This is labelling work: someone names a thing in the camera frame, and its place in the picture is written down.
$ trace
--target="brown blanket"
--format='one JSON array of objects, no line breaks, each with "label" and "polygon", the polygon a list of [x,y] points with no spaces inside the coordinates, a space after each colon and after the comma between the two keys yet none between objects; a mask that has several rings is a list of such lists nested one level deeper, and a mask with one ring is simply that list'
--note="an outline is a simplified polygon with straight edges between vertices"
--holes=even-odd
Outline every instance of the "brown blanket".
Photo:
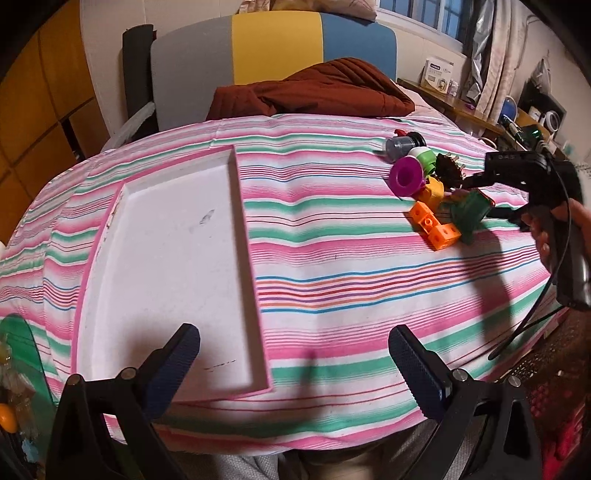
[{"label": "brown blanket", "polygon": [[404,116],[414,103],[376,67],[346,58],[319,63],[287,77],[219,87],[207,120],[276,113]]}]

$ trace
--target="stain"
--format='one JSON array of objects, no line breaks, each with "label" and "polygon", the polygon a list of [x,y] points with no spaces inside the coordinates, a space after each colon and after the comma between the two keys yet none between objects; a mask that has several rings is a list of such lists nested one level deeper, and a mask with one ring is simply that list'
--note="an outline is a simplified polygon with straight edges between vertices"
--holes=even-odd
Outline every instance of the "stain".
[{"label": "stain", "polygon": [[210,373],[212,373],[212,372],[214,371],[214,369],[216,369],[217,367],[223,367],[224,365],[229,365],[229,364],[232,364],[232,363],[234,363],[235,361],[236,361],[236,360],[231,360],[231,361],[229,361],[229,362],[224,362],[224,363],[222,363],[222,364],[214,365],[213,367],[207,367],[207,368],[204,368],[204,370],[205,370],[206,372],[210,372]]},{"label": "stain", "polygon": [[211,220],[212,216],[213,216],[213,212],[215,212],[215,210],[209,210],[201,219],[201,221],[199,222],[199,225],[203,225],[204,223],[207,223],[208,221]]}]

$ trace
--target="white tray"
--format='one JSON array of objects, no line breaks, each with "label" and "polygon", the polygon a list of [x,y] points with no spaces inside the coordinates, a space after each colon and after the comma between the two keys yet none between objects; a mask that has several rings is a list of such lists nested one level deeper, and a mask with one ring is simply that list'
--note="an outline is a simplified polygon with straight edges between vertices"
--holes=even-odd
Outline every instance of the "white tray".
[{"label": "white tray", "polygon": [[78,335],[85,379],[138,367],[186,322],[201,351],[174,401],[270,388],[233,150],[124,184],[97,252]]}]

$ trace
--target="purple cup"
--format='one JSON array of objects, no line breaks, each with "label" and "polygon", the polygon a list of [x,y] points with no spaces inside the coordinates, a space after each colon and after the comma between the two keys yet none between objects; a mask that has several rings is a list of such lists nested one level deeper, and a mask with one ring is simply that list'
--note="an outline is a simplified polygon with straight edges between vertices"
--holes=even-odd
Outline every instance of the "purple cup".
[{"label": "purple cup", "polygon": [[414,195],[425,186],[421,163],[410,155],[399,158],[390,170],[388,184],[393,194],[399,197]]}]

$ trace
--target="plastic bag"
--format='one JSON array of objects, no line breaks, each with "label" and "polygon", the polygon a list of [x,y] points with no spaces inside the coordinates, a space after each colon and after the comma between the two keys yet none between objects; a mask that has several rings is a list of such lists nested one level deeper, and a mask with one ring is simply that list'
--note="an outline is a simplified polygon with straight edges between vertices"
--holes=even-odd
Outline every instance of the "plastic bag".
[{"label": "plastic bag", "polygon": [[550,62],[548,52],[538,64],[535,66],[534,71],[531,73],[531,80],[538,90],[544,95],[550,95]]}]

